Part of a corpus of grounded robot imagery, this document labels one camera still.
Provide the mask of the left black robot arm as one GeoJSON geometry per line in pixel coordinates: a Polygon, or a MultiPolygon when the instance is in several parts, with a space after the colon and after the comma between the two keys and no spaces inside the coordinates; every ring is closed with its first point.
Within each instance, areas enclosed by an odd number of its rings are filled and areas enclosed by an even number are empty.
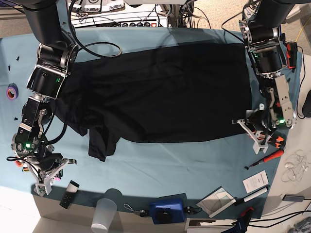
{"type": "Polygon", "coordinates": [[[280,28],[294,5],[293,0],[250,0],[239,21],[260,93],[265,98],[265,103],[235,121],[254,140],[255,153],[267,151],[278,128],[290,129],[296,123],[288,80],[282,74],[289,63],[281,47],[284,40],[280,28]]]}

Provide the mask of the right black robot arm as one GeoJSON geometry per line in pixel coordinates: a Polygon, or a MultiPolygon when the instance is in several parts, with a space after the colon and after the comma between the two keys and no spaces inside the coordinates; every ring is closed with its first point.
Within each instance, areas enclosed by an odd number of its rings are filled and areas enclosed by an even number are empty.
{"type": "Polygon", "coordinates": [[[22,109],[22,120],[12,138],[15,155],[8,161],[21,162],[35,178],[35,192],[48,195],[54,178],[63,167],[73,163],[53,152],[53,144],[61,139],[48,140],[45,124],[51,124],[54,114],[50,100],[57,100],[78,53],[74,39],[61,28],[56,1],[16,0],[39,41],[37,62],[28,78],[27,89],[32,91],[22,109]]]}

